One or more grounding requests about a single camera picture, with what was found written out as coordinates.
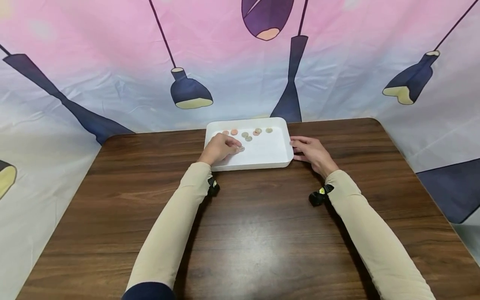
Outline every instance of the left hand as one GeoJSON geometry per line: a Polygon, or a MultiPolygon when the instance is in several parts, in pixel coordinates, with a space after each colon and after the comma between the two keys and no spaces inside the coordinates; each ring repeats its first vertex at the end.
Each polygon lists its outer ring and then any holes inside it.
{"type": "Polygon", "coordinates": [[[241,151],[240,141],[231,136],[217,133],[207,144],[202,155],[197,160],[212,165],[227,157],[229,154],[235,154],[241,151]]]}

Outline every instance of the white and pink wall cloth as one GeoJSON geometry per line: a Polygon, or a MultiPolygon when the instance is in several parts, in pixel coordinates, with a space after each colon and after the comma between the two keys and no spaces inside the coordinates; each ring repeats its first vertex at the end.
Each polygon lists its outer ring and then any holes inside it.
{"type": "Polygon", "coordinates": [[[0,299],[15,298],[115,134],[376,118],[465,221],[480,203],[475,4],[0,0],[0,299]],[[455,178],[463,193],[445,187],[455,178]]]}

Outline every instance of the lamp cord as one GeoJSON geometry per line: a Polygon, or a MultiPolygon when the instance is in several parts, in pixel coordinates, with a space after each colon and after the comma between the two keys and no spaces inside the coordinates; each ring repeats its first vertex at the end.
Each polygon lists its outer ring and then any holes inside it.
{"type": "Polygon", "coordinates": [[[437,47],[435,47],[434,51],[438,50],[440,45],[447,39],[447,37],[452,33],[452,31],[457,27],[457,25],[463,20],[463,18],[465,18],[467,13],[469,13],[471,11],[471,9],[475,6],[475,4],[477,4],[478,1],[479,0],[473,1],[472,5],[470,5],[470,7],[467,9],[467,11],[460,17],[460,19],[458,19],[458,21],[455,23],[455,25],[453,25],[452,29],[450,29],[450,31],[443,37],[443,39],[440,41],[440,43],[438,43],[438,45],[437,45],[437,47]]]}
{"type": "Polygon", "coordinates": [[[160,29],[161,34],[162,34],[165,46],[167,47],[168,55],[170,55],[170,60],[172,61],[173,67],[176,68],[177,65],[175,64],[175,61],[173,60],[172,51],[170,51],[170,47],[168,46],[167,39],[165,38],[165,34],[163,33],[162,25],[160,24],[160,21],[158,19],[158,15],[156,13],[155,6],[153,6],[152,0],[148,0],[148,1],[150,2],[150,6],[152,7],[153,14],[155,15],[156,23],[158,25],[158,28],[160,29]]]}
{"type": "Polygon", "coordinates": [[[8,52],[8,50],[5,49],[5,47],[2,46],[1,44],[0,44],[0,49],[1,49],[3,52],[5,52],[5,54],[7,54],[8,56],[12,55],[12,54],[11,54],[10,52],[8,52]]]}
{"type": "Polygon", "coordinates": [[[300,27],[299,27],[299,35],[301,35],[301,29],[303,27],[303,20],[305,19],[305,13],[307,12],[307,4],[308,0],[305,0],[305,5],[303,6],[303,12],[301,14],[301,20],[300,20],[300,27]]]}

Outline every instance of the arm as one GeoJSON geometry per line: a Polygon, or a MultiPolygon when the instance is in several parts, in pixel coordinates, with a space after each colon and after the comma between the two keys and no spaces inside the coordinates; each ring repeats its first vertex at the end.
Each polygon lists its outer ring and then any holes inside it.
{"type": "Polygon", "coordinates": [[[165,205],[138,253],[127,290],[141,282],[173,288],[198,206],[208,192],[210,165],[192,164],[165,205]]]}
{"type": "Polygon", "coordinates": [[[210,166],[241,150],[239,141],[219,133],[190,165],[138,253],[123,300],[175,298],[173,284],[198,207],[208,193],[210,166]]]}
{"type": "Polygon", "coordinates": [[[350,176],[339,170],[319,140],[292,136],[295,160],[312,164],[334,189],[328,197],[342,218],[383,300],[434,300],[430,287],[402,243],[368,204],[350,176]]]}

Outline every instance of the hand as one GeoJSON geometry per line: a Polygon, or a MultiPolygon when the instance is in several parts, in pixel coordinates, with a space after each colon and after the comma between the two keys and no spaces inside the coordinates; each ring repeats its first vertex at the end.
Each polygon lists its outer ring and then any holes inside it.
{"type": "Polygon", "coordinates": [[[235,154],[243,151],[240,141],[231,136],[217,133],[207,144],[202,155],[197,161],[212,165],[227,157],[229,154],[235,154]]]}
{"type": "Polygon", "coordinates": [[[293,159],[311,163],[312,169],[324,179],[338,170],[338,166],[319,140],[305,136],[291,136],[290,145],[293,146],[293,153],[296,153],[293,159]]]}

